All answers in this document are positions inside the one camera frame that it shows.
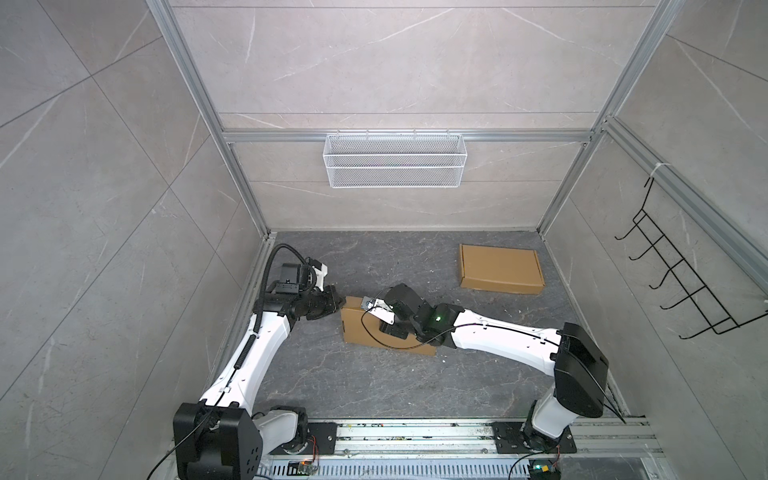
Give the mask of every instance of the white zip tie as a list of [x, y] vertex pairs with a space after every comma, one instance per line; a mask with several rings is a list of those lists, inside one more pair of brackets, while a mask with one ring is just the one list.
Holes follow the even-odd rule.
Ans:
[[654, 167], [653, 170], [650, 171], [650, 175], [653, 177], [653, 175], [656, 173], [656, 170], [658, 170], [659, 167], [662, 166], [662, 165], [667, 165], [668, 167], [672, 166], [672, 164], [665, 164], [663, 162], [656, 162], [656, 166]]

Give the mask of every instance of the black wire hook rack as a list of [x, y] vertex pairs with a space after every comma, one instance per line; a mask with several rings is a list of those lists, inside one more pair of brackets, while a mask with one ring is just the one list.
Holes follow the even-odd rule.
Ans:
[[[699, 313], [701, 314], [701, 316], [702, 316], [702, 317], [704, 318], [704, 320], [707, 322], [707, 325], [709, 325], [707, 328], [705, 328], [705, 329], [702, 329], [702, 330], [700, 330], [699, 332], [696, 332], [696, 333], [694, 333], [693, 335], [689, 335], [689, 336], [682, 336], [682, 335], [678, 335], [678, 336], [679, 336], [681, 339], [683, 339], [683, 340], [687, 340], [687, 339], [692, 339], [692, 338], [694, 338], [695, 336], [699, 336], [699, 335], [701, 335], [701, 334], [702, 334], [702, 333], [704, 333], [704, 332], [708, 332], [709, 330], [712, 330], [712, 331], [713, 331], [713, 332], [715, 332], [717, 335], [722, 335], [722, 334], [724, 334], [724, 333], [726, 333], [726, 332], [729, 332], [729, 331], [731, 331], [731, 330], [733, 330], [733, 329], [737, 329], [737, 328], [740, 328], [740, 327], [742, 327], [742, 326], [745, 326], [745, 325], [746, 325], [746, 324], [748, 324], [748, 323], [752, 323], [752, 322], [754, 322], [755, 320], [758, 320], [758, 319], [761, 319], [761, 318], [763, 318], [763, 317], [765, 317], [765, 316], [768, 316], [768, 310], [766, 310], [766, 312], [765, 312], [763, 315], [759, 315], [759, 316], [756, 316], [756, 317], [754, 317], [754, 318], [752, 318], [752, 319], [749, 319], [749, 320], [747, 320], [746, 322], [741, 322], [741, 323], [739, 323], [739, 322], [737, 322], [737, 321], [736, 321], [736, 319], [734, 319], [734, 318], [733, 318], [733, 316], [730, 314], [730, 312], [728, 311], [728, 309], [727, 309], [727, 308], [726, 308], [726, 307], [725, 307], [725, 306], [724, 306], [724, 305], [723, 305], [723, 304], [720, 302], [720, 299], [718, 299], [718, 298], [717, 298], [717, 296], [716, 296], [716, 295], [714, 294], [714, 292], [713, 292], [713, 291], [712, 291], [712, 290], [709, 288], [709, 286], [707, 285], [707, 283], [706, 283], [706, 282], [704, 282], [704, 280], [701, 278], [701, 276], [699, 276], [699, 273], [698, 273], [698, 272], [697, 272], [697, 271], [696, 271], [696, 270], [695, 270], [695, 269], [694, 269], [694, 268], [693, 268], [693, 267], [690, 265], [690, 263], [688, 263], [688, 260], [687, 260], [687, 259], [686, 259], [686, 258], [683, 256], [683, 254], [682, 254], [682, 253], [680, 253], [680, 251], [677, 249], [677, 247], [675, 246], [675, 244], [674, 244], [674, 243], [672, 243], [672, 240], [670, 240], [670, 239], [669, 239], [669, 237], [667, 237], [667, 235], [666, 235], [666, 234], [665, 234], [665, 233], [662, 231], [662, 229], [661, 229], [661, 228], [659, 228], [659, 226], [656, 224], [656, 222], [654, 221], [654, 219], [653, 219], [653, 218], [652, 218], [652, 217], [651, 217], [651, 216], [648, 214], [648, 212], [645, 210], [645, 204], [646, 204], [646, 202], [648, 202], [648, 194], [650, 194], [650, 189], [653, 187], [653, 185], [654, 185], [654, 179], [653, 179], [653, 177], [649, 177], [649, 178], [648, 178], [648, 180], [646, 180], [646, 182], [645, 182], [645, 185], [643, 186], [643, 187], [647, 187], [647, 190], [646, 190], [646, 192], [645, 192], [645, 198], [643, 199], [643, 205], [642, 205], [642, 207], [640, 207], [640, 210], [639, 210], [639, 211], [638, 211], [638, 212], [635, 214], [635, 216], [634, 216], [634, 217], [632, 217], [632, 223], [633, 223], [634, 225], [632, 226], [632, 228], [631, 228], [631, 229], [629, 229], [629, 231], [628, 231], [628, 232], [627, 232], [627, 233], [626, 233], [626, 234], [625, 234], [623, 237], [614, 237], [614, 238], [615, 238], [616, 240], [623, 240], [623, 239], [627, 238], [627, 236], [628, 236], [630, 233], [632, 233], [634, 230], [638, 230], [640, 233], [642, 233], [642, 234], [643, 234], [643, 237], [645, 237], [645, 240], [647, 240], [647, 241], [648, 241], [648, 243], [650, 244], [650, 246], [649, 246], [647, 249], [645, 249], [645, 251], [644, 251], [643, 253], [641, 253], [641, 254], [640, 254], [638, 257], [635, 257], [635, 258], [633, 258], [633, 257], [629, 257], [629, 260], [632, 260], [632, 261], [635, 261], [635, 260], [639, 260], [639, 259], [640, 259], [640, 258], [642, 258], [642, 257], [643, 257], [643, 256], [644, 256], [646, 253], [648, 253], [648, 252], [650, 252], [651, 250], [653, 250], [653, 251], [654, 251], [654, 252], [656, 252], [656, 254], [659, 256], [659, 258], [661, 258], [661, 261], [662, 261], [662, 262], [664, 262], [664, 265], [665, 265], [665, 266], [667, 266], [667, 272], [666, 272], [666, 273], [664, 274], [664, 276], [661, 278], [661, 281], [659, 282], [659, 284], [658, 284], [658, 285], [656, 285], [656, 286], [653, 286], [653, 285], [648, 285], [648, 286], [649, 286], [649, 287], [650, 287], [652, 290], [658, 290], [658, 289], [659, 289], [659, 288], [660, 288], [660, 287], [661, 287], [661, 286], [664, 284], [664, 281], [666, 281], [666, 280], [667, 280], [667, 277], [668, 277], [670, 274], [672, 274], [672, 277], [673, 277], [673, 278], [674, 278], [674, 279], [677, 281], [677, 283], [680, 285], [680, 288], [682, 288], [682, 289], [683, 289], [683, 291], [685, 292], [685, 296], [684, 296], [683, 298], [681, 298], [680, 300], [678, 300], [678, 301], [677, 301], [675, 304], [673, 304], [673, 305], [670, 305], [670, 306], [662, 306], [662, 305], [659, 305], [659, 307], [660, 307], [662, 310], [670, 310], [670, 309], [673, 309], [674, 307], [676, 307], [676, 306], [680, 305], [682, 302], [684, 302], [684, 301], [686, 301], [686, 300], [690, 300], [691, 302], [693, 302], [693, 304], [694, 304], [694, 306], [696, 307], [696, 309], [699, 311]], [[640, 223], [641, 223], [643, 220], [646, 220], [646, 219], [648, 219], [648, 220], [649, 220], [649, 221], [650, 221], [650, 222], [653, 224], [653, 226], [656, 228], [656, 230], [658, 230], [658, 232], [660, 233], [660, 236], [659, 236], [659, 237], [658, 237], [656, 240], [651, 240], [651, 239], [650, 239], [650, 237], [648, 236], [648, 232], [646, 232], [645, 230], [643, 230], [643, 227], [640, 225]], [[674, 252], [675, 252], [675, 253], [677, 254], [677, 256], [680, 258], [679, 260], [677, 260], [676, 262], [672, 263], [671, 261], [667, 261], [667, 259], [666, 259], [666, 258], [664, 258], [664, 256], [661, 254], [661, 252], [660, 252], [660, 251], [658, 250], [658, 248], [657, 248], [657, 245], [660, 245], [660, 242], [661, 242], [662, 240], [666, 240], [666, 243], [667, 243], [669, 246], [671, 246], [671, 247], [672, 247], [672, 249], [674, 250]], [[679, 267], [679, 266], [681, 266], [681, 265], [685, 265], [685, 266], [687, 266], [687, 267], [688, 267], [688, 269], [689, 269], [691, 272], [693, 272], [693, 273], [694, 273], [694, 275], [695, 275], [695, 276], [696, 276], [696, 278], [699, 280], [699, 282], [701, 282], [701, 285], [702, 285], [701, 287], [699, 287], [699, 288], [697, 288], [697, 289], [695, 289], [695, 290], [692, 290], [692, 291], [689, 291], [689, 290], [688, 290], [688, 288], [687, 288], [687, 287], [686, 287], [686, 286], [683, 284], [683, 282], [680, 280], [680, 277], [677, 275], [677, 273], [675, 273], [675, 268], [677, 268], [677, 267]], [[696, 298], [694, 298], [694, 295], [696, 295], [697, 293], [709, 293], [709, 294], [711, 295], [711, 297], [712, 297], [712, 298], [715, 300], [715, 302], [717, 302], [717, 305], [719, 305], [719, 306], [720, 306], [720, 308], [723, 310], [723, 315], [725, 316], [725, 318], [724, 318], [724, 319], [722, 319], [722, 320], [719, 320], [719, 321], [717, 321], [717, 322], [715, 322], [715, 323], [713, 323], [713, 322], [712, 322], [712, 321], [711, 321], [711, 320], [710, 320], [710, 319], [707, 317], [707, 315], [704, 313], [704, 311], [701, 309], [701, 306], [700, 306], [700, 305], [699, 305], [699, 303], [696, 301]], [[720, 329], [720, 330], [716, 329], [716, 327], [718, 327], [718, 326], [722, 326], [722, 327], [721, 327], [722, 329]]]

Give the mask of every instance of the gray floor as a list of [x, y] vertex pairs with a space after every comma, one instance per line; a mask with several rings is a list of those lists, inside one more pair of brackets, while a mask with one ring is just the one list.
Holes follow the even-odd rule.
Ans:
[[[529, 326], [578, 323], [534, 232], [286, 232], [277, 241], [328, 265], [327, 280], [342, 295], [372, 296], [405, 282], [433, 305], [457, 303]], [[462, 289], [460, 243], [537, 250], [547, 286], [536, 296]], [[279, 253], [273, 276], [292, 258]], [[538, 370], [484, 352], [442, 347], [430, 357], [347, 344], [337, 313], [296, 324], [266, 373], [256, 410], [303, 406], [310, 418], [521, 417], [551, 382]], [[564, 458], [561, 466], [564, 480], [644, 478], [635, 458]]]

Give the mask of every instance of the white mesh basket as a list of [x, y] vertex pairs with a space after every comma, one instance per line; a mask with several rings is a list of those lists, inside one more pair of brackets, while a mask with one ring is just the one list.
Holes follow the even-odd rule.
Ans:
[[323, 159], [333, 188], [458, 187], [467, 148], [460, 134], [331, 134]]

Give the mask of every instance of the cardboard box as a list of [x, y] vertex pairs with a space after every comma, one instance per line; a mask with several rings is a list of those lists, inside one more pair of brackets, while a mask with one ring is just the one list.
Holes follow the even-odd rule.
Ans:
[[460, 246], [462, 287], [489, 292], [541, 293], [544, 276], [535, 250]]
[[[344, 330], [345, 342], [386, 348], [371, 338], [371, 336], [374, 336], [381, 343], [398, 348], [414, 346], [421, 343], [412, 334], [408, 335], [408, 338], [403, 340], [381, 333], [379, 331], [379, 322], [381, 320], [370, 313], [363, 316], [366, 311], [360, 308], [360, 303], [362, 303], [362, 298], [348, 296], [346, 298], [346, 303], [341, 309], [341, 322], [342, 329]], [[366, 324], [368, 332], [366, 332], [365, 328], [362, 326], [364, 323]], [[434, 356], [436, 351], [436, 348], [432, 345], [422, 345], [410, 350], [393, 350], [393, 352], [419, 353], [421, 355], [431, 356]]]

